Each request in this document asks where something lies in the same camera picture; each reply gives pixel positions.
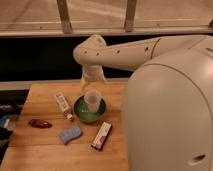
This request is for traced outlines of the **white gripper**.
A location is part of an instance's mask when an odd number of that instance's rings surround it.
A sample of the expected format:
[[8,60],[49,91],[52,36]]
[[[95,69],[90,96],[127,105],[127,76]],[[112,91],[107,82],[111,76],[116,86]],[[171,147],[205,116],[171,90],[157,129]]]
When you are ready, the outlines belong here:
[[100,65],[83,65],[81,93],[86,92],[87,84],[91,82],[104,82],[105,76],[103,68]]

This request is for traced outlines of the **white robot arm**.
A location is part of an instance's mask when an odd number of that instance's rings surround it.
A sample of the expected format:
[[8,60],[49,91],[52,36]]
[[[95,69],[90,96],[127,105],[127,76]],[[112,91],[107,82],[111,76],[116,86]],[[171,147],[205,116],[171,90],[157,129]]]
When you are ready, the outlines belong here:
[[93,35],[73,56],[89,79],[93,65],[132,72],[122,103],[130,171],[213,171],[213,36],[108,46]]

